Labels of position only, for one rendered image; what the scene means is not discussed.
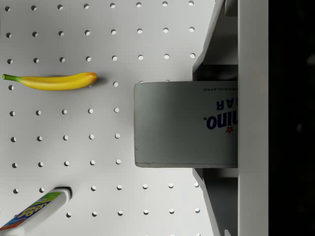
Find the small white bottle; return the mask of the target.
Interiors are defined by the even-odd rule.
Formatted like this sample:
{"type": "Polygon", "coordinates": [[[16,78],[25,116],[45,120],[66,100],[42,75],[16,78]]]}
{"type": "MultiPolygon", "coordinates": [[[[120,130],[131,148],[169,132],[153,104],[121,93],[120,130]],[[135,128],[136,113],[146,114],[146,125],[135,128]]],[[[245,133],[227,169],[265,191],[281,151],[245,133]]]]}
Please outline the small white bottle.
{"type": "Polygon", "coordinates": [[[38,226],[51,217],[72,197],[72,189],[56,187],[0,227],[0,236],[30,236],[38,226]]]}

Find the white yellow box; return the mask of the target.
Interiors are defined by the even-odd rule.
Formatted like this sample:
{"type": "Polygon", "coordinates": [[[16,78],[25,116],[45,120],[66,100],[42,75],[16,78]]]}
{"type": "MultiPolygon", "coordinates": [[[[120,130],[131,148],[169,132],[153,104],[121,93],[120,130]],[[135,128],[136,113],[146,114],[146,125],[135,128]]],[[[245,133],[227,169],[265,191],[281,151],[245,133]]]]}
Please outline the white yellow box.
{"type": "Polygon", "coordinates": [[[236,168],[237,82],[136,84],[134,157],[142,168],[236,168]]]}

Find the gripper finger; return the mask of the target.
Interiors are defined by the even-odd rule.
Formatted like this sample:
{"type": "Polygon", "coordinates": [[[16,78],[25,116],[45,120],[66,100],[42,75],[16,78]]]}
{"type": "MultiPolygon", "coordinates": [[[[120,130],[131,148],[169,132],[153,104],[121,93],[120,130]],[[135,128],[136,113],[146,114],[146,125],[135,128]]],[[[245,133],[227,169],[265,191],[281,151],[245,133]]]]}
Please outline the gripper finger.
{"type": "Polygon", "coordinates": [[[194,168],[214,236],[238,236],[238,169],[194,168]]]}
{"type": "Polygon", "coordinates": [[[238,80],[238,0],[215,0],[193,81],[238,80]]]}

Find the banana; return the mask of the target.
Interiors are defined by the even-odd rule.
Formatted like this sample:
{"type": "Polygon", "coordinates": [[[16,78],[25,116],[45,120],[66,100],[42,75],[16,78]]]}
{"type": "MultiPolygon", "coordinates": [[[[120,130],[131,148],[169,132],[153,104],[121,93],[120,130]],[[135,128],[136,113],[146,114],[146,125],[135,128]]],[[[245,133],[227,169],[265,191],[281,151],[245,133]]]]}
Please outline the banana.
{"type": "Polygon", "coordinates": [[[2,74],[2,78],[8,81],[19,82],[32,89],[59,91],[81,89],[91,86],[97,81],[97,74],[94,72],[84,72],[70,76],[57,77],[18,77],[2,74]]]}

